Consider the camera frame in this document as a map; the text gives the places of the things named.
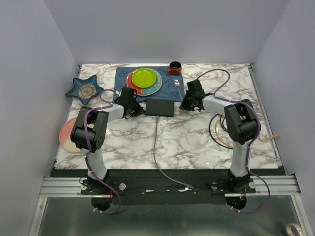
gray wall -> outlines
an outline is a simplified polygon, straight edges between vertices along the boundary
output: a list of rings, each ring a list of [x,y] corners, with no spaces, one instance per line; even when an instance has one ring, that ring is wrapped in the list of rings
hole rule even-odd
[[[315,1],[291,0],[254,64],[281,160],[315,232]]]
[[[0,231],[28,234],[77,66],[42,0],[0,2]]]
[[[253,62],[288,0],[45,0],[74,57]]]

white marble surface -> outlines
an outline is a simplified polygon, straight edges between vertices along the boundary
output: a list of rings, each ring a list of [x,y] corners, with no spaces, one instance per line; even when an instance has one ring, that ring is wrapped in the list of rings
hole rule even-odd
[[[105,89],[114,88],[117,67],[121,66],[159,66],[167,64],[84,64],[80,79],[97,75],[98,84]],[[249,99],[257,111],[261,125],[261,137],[268,136],[265,121],[253,88],[248,68],[244,64],[184,64],[182,75],[186,83],[196,79],[201,73],[224,68],[231,73],[230,82],[217,95],[233,99]],[[213,92],[227,78],[223,72],[213,72],[200,79],[205,92]],[[112,99],[112,94],[104,94]],[[99,106],[99,98],[88,104]],[[227,169],[231,164],[232,150],[220,147],[213,142],[208,133],[208,125],[213,112],[187,112],[179,110],[175,103],[175,116],[161,117],[158,123],[157,161],[164,169]],[[82,104],[73,99],[68,119],[77,116]],[[103,159],[108,169],[155,169],[153,161],[153,141],[155,117],[141,115],[129,120],[115,120],[107,125],[106,138],[102,147]],[[228,134],[220,129],[223,138],[231,143]],[[57,169],[86,169],[83,155],[69,153],[60,148],[55,164]],[[257,140],[252,147],[251,168],[277,168],[275,152],[271,142]]]

cable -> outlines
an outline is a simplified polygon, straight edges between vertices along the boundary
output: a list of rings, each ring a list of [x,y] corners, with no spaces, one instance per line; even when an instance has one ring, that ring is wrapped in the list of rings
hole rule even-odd
[[[220,126],[225,132],[228,132],[227,128],[224,125],[224,121],[225,121],[225,116],[220,116]]]
[[[206,71],[205,73],[199,75],[199,76],[197,77],[197,80],[198,80],[200,77],[204,76],[205,74],[208,74],[208,73],[213,72],[213,71],[223,71],[223,72],[226,73],[227,76],[228,76],[228,77],[227,77],[227,80],[213,92],[213,97],[214,97],[214,98],[217,98],[217,99],[219,99],[219,100],[225,101],[225,102],[233,102],[233,103],[242,104],[242,105],[246,106],[246,107],[254,114],[254,116],[255,116],[255,118],[256,118],[256,122],[257,122],[257,132],[256,132],[256,135],[254,136],[254,138],[253,138],[253,139],[248,143],[248,145],[247,145],[247,149],[246,149],[246,159],[245,159],[245,168],[246,168],[246,170],[247,170],[252,176],[256,176],[257,178],[259,178],[261,181],[264,182],[264,184],[266,185],[266,188],[267,188],[267,190],[268,190],[268,199],[267,199],[267,202],[265,203],[265,205],[263,205],[261,208],[259,208],[259,209],[257,209],[257,210],[243,211],[243,210],[238,210],[238,209],[235,209],[235,208],[231,208],[231,209],[233,209],[234,211],[237,211],[237,212],[239,212],[239,213],[247,213],[247,214],[256,213],[256,212],[259,212],[259,211],[264,210],[264,209],[268,206],[268,204],[269,204],[269,202],[270,202],[270,198],[271,198],[270,188],[269,188],[267,182],[266,182],[262,177],[260,177],[260,176],[258,176],[258,175],[256,175],[256,174],[254,174],[253,172],[251,172],[251,170],[250,170],[250,168],[249,168],[249,160],[250,160],[251,145],[252,145],[252,143],[258,138],[259,133],[260,133],[260,131],[261,131],[260,120],[259,120],[259,117],[258,117],[256,111],[254,110],[254,108],[253,108],[252,106],[250,106],[249,104],[247,104],[247,103],[245,103],[245,102],[242,102],[242,101],[229,100],[229,99],[226,99],[226,98],[223,98],[223,97],[218,97],[218,96],[216,96],[216,93],[217,93],[223,86],[225,86],[225,85],[229,82],[229,80],[230,80],[230,78],[231,78],[231,75],[230,75],[230,73],[229,73],[227,70],[224,70],[224,69],[212,69],[212,70],[208,70],[208,71]]]
[[[108,106],[105,106],[105,107],[95,107],[95,108],[91,108],[89,109],[85,115],[84,115],[84,132],[85,132],[85,137],[86,137],[86,140],[87,140],[87,145],[88,145],[88,148],[89,148],[89,153],[86,154],[85,156],[85,163],[88,167],[88,170],[90,171],[90,173],[94,176],[94,178],[96,180],[98,180],[100,183],[102,183],[104,186],[106,186],[107,188],[109,188],[110,190],[112,190],[115,195],[118,197],[118,200],[119,200],[119,206],[118,208],[115,210],[115,211],[101,211],[101,210],[98,210],[96,207],[92,206],[94,211],[97,211],[97,212],[100,212],[101,214],[107,214],[107,215],[110,215],[110,214],[116,214],[119,209],[121,208],[122,206],[122,199],[121,197],[119,196],[118,192],[112,188],[110,185],[108,185],[107,183],[105,183],[102,179],[100,179],[92,170],[90,164],[89,164],[89,161],[88,161],[88,158],[89,158],[89,155],[90,153],[92,152],[92,147],[91,147],[91,143],[90,143],[90,138],[89,138],[89,134],[88,134],[88,124],[87,124],[87,120],[88,120],[88,116],[89,114],[92,112],[92,111],[95,111],[95,110],[100,110],[100,109],[104,109],[104,108],[110,108],[113,106],[113,104],[111,102],[108,102],[104,99],[101,98],[102,94],[105,92],[105,91],[112,91],[112,92],[115,92],[114,90],[112,89],[104,89],[100,94],[99,94],[99,98],[103,101],[103,102],[106,102],[108,103],[109,105]]]
[[[185,187],[188,187],[188,188],[190,188],[190,189],[193,189],[193,186],[191,186],[191,185],[189,185],[189,184],[186,184],[186,183],[179,182],[179,181],[177,181],[177,180],[175,180],[175,179],[169,177],[168,175],[166,175],[166,174],[161,170],[160,166],[159,166],[158,163],[157,163],[157,160],[156,160],[156,144],[157,144],[157,139],[158,139],[158,118],[159,118],[159,116],[157,115],[157,118],[156,118],[156,120],[157,120],[157,121],[156,121],[156,133],[155,133],[154,145],[153,145],[153,159],[154,159],[154,162],[155,162],[155,164],[156,164],[158,170],[159,170],[166,178],[168,178],[169,180],[171,180],[171,181],[173,181],[173,182],[175,182],[175,183],[179,183],[179,184],[181,184],[181,185],[183,185],[183,186],[185,186]]]
[[[233,149],[233,148],[231,148],[231,147],[224,146],[224,145],[220,144],[220,143],[212,136],[212,134],[211,134],[211,129],[210,129],[211,123],[212,123],[212,121],[214,120],[214,118],[217,117],[218,115],[219,115],[219,114],[216,114],[214,117],[212,117],[211,120],[210,120],[210,122],[209,122],[209,134],[210,134],[210,137],[212,138],[213,141],[215,141],[215,143],[217,143],[217,144],[220,145],[221,147],[224,147],[224,148],[227,148],[227,149]]]
[[[274,134],[273,136],[271,136],[271,137],[269,137],[269,138],[266,138],[266,139],[261,139],[260,136],[259,136],[259,140],[260,140],[261,142],[266,142],[266,141],[275,139],[275,138],[277,138],[277,137],[279,137],[279,134]]]
[[[216,133],[216,136],[217,136],[217,138],[218,138],[224,145],[227,145],[228,147],[233,148],[233,145],[228,144],[227,142],[225,142],[225,141],[219,136],[218,124],[219,124],[220,120],[221,120],[221,118],[217,120],[216,125],[215,125],[215,133]]]

blue star dish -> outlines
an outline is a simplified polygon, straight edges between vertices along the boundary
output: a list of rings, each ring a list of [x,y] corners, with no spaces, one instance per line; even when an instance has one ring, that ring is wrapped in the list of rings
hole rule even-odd
[[[96,75],[92,75],[86,80],[73,78],[73,88],[65,95],[67,97],[77,97],[84,105],[87,105],[92,97],[102,91],[103,88],[97,85]]]

small metal object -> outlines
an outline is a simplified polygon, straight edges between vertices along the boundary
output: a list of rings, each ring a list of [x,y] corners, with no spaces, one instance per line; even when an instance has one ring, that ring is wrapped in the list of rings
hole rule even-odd
[[[81,190],[86,190],[87,189],[87,186],[85,186],[85,185],[83,185],[83,184],[81,184]]]
[[[249,187],[250,187],[251,189],[255,189],[255,188],[256,188],[256,184],[255,184],[254,182],[250,182],[250,183],[249,183]]]
[[[173,84],[174,84],[174,86],[177,88],[178,93],[179,93],[179,96],[181,97],[181,101],[182,101],[182,100],[183,100],[183,97],[182,97],[182,95],[181,95],[181,92],[179,91],[179,85],[181,85],[181,83],[179,82],[178,79],[175,79],[175,80],[173,81]]]
[[[175,86],[175,87],[179,87],[180,84],[181,84],[181,83],[179,82],[178,79],[175,79],[175,80],[174,80],[174,86]]]
[[[211,184],[211,188],[212,188],[213,190],[217,190],[217,189],[218,189],[217,183],[213,182],[213,183]]]
[[[121,183],[121,184],[119,185],[119,189],[122,190],[122,191],[124,191],[124,190],[126,189],[125,183]]]

